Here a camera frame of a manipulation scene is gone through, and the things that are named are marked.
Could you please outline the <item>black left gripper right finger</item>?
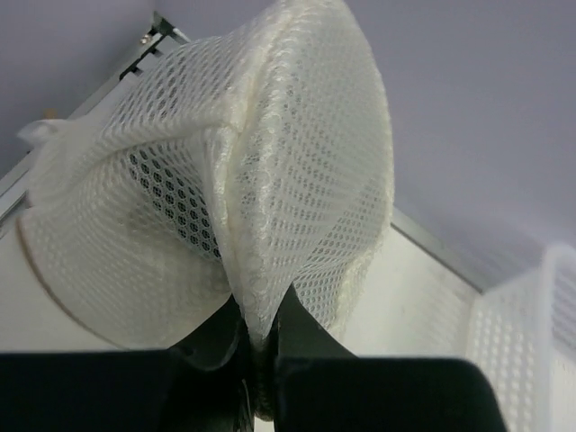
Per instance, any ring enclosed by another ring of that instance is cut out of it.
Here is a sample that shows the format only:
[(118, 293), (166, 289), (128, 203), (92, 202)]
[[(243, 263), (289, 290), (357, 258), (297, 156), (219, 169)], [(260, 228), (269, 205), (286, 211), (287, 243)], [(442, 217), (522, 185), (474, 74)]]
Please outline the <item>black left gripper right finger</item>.
[(359, 357), (306, 311), (294, 289), (274, 320), (277, 431), (504, 431), (494, 390), (473, 363)]

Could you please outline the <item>white mesh laundry bag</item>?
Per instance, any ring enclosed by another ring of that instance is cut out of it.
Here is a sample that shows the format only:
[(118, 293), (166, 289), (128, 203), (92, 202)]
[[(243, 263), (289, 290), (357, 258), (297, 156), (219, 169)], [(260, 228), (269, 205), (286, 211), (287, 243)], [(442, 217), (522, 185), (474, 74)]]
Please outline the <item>white mesh laundry bag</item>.
[(267, 338), (290, 288), (344, 326), (390, 227), (391, 120), (342, 1), (278, 1), (40, 131), (16, 230), (85, 329), (170, 347), (234, 299)]

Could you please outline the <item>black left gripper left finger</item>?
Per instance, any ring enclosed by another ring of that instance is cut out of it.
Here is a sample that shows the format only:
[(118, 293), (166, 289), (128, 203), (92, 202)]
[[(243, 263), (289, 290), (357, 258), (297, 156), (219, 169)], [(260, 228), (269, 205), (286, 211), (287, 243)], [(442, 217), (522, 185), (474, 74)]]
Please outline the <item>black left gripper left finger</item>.
[(228, 300), (166, 349), (4, 353), (1, 429), (246, 431), (245, 341)]

